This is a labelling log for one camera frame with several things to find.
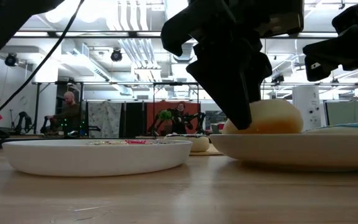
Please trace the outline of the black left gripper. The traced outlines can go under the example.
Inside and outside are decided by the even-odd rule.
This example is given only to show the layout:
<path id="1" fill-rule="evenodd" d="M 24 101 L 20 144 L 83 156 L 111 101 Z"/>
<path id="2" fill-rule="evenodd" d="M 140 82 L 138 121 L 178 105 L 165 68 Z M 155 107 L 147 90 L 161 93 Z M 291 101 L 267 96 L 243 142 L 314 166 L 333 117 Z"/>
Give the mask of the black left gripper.
<path id="1" fill-rule="evenodd" d="M 272 75 L 269 58 L 245 39 L 302 30 L 303 0 L 189 0 L 164 23 L 160 37 L 164 49 L 176 56 L 183 54 L 185 42 L 198 42 L 197 60 L 186 71 L 242 130 L 252 123 L 250 103 L 261 100 L 260 86 Z"/>

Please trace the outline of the large pink glazed donut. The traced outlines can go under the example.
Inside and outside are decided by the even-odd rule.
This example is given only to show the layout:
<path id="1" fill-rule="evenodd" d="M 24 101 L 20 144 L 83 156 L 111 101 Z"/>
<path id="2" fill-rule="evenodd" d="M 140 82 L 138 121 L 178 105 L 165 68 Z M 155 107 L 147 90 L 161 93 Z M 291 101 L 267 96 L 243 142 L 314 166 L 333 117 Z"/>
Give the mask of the large pink glazed donut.
<path id="1" fill-rule="evenodd" d="M 224 124 L 223 134 L 299 134 L 303 130 L 300 111 L 283 99 L 261 100 L 250 104 L 252 122 L 239 130 L 230 119 Z"/>

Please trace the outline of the small cream object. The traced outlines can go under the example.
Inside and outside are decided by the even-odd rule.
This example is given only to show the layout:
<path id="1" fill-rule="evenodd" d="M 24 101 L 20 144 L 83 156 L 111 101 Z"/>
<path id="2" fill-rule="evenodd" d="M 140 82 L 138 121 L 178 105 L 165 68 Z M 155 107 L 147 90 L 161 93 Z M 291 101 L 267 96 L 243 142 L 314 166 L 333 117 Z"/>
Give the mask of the small cream object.
<path id="1" fill-rule="evenodd" d="M 204 134 L 168 134 L 164 139 L 191 141 L 191 152 L 206 152 L 209 149 L 209 138 Z"/>

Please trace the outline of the large blue glazed donut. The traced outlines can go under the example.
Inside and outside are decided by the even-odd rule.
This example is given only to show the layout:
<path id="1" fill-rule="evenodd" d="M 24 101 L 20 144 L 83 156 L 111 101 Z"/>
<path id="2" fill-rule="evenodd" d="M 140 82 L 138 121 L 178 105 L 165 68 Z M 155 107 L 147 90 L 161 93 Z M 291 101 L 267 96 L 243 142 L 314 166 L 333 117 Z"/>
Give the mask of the large blue glazed donut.
<path id="1" fill-rule="evenodd" d="M 307 130 L 304 132 L 304 134 L 358 134 L 358 123 L 325 126 Z"/>

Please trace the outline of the small white glazed donut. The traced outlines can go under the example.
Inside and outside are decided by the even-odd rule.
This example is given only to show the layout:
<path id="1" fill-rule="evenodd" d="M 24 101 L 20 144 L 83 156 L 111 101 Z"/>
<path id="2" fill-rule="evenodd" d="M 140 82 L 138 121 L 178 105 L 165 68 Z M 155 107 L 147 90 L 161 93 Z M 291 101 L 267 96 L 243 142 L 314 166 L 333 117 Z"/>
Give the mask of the small white glazed donut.
<path id="1" fill-rule="evenodd" d="M 107 146 L 107 145 L 127 145 L 128 143 L 126 141 L 91 141 L 87 142 L 86 145 L 94 145 L 94 146 Z"/>

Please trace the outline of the green partition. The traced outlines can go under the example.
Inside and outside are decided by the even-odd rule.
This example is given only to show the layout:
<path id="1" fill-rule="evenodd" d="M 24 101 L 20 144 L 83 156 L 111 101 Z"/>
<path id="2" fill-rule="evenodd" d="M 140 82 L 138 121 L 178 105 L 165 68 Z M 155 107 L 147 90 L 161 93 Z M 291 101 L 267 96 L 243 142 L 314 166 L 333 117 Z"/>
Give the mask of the green partition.
<path id="1" fill-rule="evenodd" d="M 326 124 L 358 123 L 358 101 L 326 101 Z"/>

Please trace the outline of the white pillar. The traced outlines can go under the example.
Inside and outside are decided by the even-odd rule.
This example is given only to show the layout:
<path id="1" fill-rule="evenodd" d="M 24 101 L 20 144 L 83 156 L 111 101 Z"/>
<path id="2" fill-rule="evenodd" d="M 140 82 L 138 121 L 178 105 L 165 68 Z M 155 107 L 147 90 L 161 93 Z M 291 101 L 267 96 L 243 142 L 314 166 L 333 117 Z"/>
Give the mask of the white pillar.
<path id="1" fill-rule="evenodd" d="M 293 105 L 303 118 L 303 131 L 321 127 L 319 88 L 296 86 L 292 89 Z"/>

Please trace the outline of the person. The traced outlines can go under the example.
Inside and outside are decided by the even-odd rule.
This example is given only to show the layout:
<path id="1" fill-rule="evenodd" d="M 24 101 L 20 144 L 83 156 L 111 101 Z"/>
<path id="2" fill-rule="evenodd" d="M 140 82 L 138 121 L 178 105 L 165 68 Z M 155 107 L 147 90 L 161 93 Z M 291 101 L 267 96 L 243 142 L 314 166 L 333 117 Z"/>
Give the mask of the person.
<path id="1" fill-rule="evenodd" d="M 194 119 L 195 116 L 185 112 L 184 102 L 180 102 L 177 107 L 170 112 L 172 114 L 171 120 L 173 134 L 187 134 L 187 129 L 193 129 L 191 120 Z"/>
<path id="2" fill-rule="evenodd" d="M 48 115 L 46 118 L 50 121 L 50 127 L 46 135 L 58 135 L 63 131 L 64 135 L 69 135 L 75 131 L 80 125 L 80 106 L 75 101 L 75 95 L 71 91 L 65 92 L 63 95 L 65 106 L 61 113 Z"/>

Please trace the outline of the round woven straw placemat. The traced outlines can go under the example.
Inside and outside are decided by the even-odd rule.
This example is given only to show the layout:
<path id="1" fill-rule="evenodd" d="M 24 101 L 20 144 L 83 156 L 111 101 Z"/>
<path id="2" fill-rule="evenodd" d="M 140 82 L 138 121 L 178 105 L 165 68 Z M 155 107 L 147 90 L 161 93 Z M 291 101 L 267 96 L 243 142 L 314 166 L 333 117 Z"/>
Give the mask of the round woven straw placemat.
<path id="1" fill-rule="evenodd" d="M 212 144 L 209 145 L 209 148 L 205 152 L 191 152 L 190 156 L 221 156 L 220 153 Z"/>

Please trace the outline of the tan wooden bowl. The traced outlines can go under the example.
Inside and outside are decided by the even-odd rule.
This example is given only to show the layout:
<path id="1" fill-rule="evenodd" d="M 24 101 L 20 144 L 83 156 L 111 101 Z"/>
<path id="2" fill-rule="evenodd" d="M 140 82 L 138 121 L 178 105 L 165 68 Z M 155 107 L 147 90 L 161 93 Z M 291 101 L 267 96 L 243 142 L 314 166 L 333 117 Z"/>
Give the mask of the tan wooden bowl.
<path id="1" fill-rule="evenodd" d="M 220 153 L 250 166 L 358 170 L 358 134 L 213 134 L 209 138 Z"/>

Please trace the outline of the orange partition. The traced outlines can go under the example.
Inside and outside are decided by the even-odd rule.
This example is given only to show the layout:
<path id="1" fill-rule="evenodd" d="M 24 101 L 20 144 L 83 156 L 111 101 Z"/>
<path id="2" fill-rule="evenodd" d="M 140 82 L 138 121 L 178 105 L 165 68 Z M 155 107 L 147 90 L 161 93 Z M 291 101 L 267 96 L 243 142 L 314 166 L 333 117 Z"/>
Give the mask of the orange partition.
<path id="1" fill-rule="evenodd" d="M 155 104 L 147 103 L 147 135 L 150 136 L 164 136 L 172 133 L 172 120 L 161 121 L 158 118 L 158 114 L 162 110 L 174 110 L 180 102 L 185 104 L 185 112 L 197 116 L 197 104 L 189 101 L 156 101 Z M 193 129 L 187 129 L 187 134 L 196 133 L 199 129 L 198 118 L 191 120 Z"/>

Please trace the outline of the grey patterned curtain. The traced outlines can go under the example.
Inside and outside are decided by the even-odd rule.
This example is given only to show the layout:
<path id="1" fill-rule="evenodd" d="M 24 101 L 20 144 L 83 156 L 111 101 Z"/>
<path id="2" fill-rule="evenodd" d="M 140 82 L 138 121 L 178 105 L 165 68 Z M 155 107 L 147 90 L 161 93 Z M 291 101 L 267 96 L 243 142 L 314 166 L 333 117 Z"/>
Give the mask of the grey patterned curtain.
<path id="1" fill-rule="evenodd" d="M 100 131 L 90 131 L 91 138 L 118 138 L 121 119 L 120 103 L 111 101 L 88 103 L 88 124 Z"/>

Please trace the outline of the white round plate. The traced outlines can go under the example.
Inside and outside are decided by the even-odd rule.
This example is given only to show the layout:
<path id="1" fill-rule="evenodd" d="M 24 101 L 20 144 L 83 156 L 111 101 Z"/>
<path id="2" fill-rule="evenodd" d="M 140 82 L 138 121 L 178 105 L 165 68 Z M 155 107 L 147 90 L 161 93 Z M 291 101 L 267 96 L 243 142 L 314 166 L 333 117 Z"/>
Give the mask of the white round plate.
<path id="1" fill-rule="evenodd" d="M 9 164 L 35 175 L 104 177 L 142 174 L 184 164 L 190 141 L 148 139 L 152 144 L 107 146 L 36 146 L 18 142 L 2 145 Z"/>

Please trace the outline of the black background workstation frame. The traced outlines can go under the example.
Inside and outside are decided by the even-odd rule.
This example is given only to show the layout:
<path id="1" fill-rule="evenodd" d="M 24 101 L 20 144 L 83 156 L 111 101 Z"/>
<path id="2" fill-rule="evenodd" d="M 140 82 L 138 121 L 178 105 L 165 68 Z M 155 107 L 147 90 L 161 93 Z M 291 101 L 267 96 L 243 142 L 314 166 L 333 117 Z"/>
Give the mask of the black background workstation frame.
<path id="1" fill-rule="evenodd" d="M 41 85 L 68 85 L 68 86 L 80 86 L 80 103 L 85 100 L 84 93 L 85 93 L 85 86 L 87 85 L 107 85 L 115 88 L 117 91 L 120 92 L 122 95 L 129 95 L 129 88 L 134 86 L 147 86 L 149 88 L 152 88 L 153 92 L 153 99 L 152 102 L 155 104 L 156 99 L 155 95 L 157 94 L 156 87 L 159 86 L 160 88 L 163 88 L 165 86 L 187 86 L 189 88 L 188 92 L 193 91 L 197 95 L 196 104 L 197 104 L 197 116 L 198 118 L 198 124 L 199 126 L 202 124 L 202 119 L 200 118 L 201 114 L 201 104 L 200 104 L 200 84 L 197 82 L 65 82 L 65 81 L 55 81 L 55 82 L 32 82 L 33 85 L 37 85 L 37 102 L 35 110 L 38 112 L 39 108 L 39 94 L 41 92 L 40 86 Z"/>

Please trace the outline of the silver ventilation duct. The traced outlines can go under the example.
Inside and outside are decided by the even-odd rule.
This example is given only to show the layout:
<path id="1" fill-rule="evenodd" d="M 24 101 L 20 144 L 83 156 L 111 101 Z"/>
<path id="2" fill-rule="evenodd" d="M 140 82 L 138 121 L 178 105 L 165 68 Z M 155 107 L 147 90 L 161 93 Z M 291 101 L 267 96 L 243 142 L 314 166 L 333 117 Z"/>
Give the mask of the silver ventilation duct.
<path id="1" fill-rule="evenodd" d="M 165 17 L 166 20 L 178 14 L 189 4 L 190 0 L 163 0 L 165 5 Z M 182 55 L 176 56 L 172 54 L 173 63 L 189 64 L 196 60 L 193 46 L 196 44 L 194 40 L 189 40 L 181 45 Z"/>

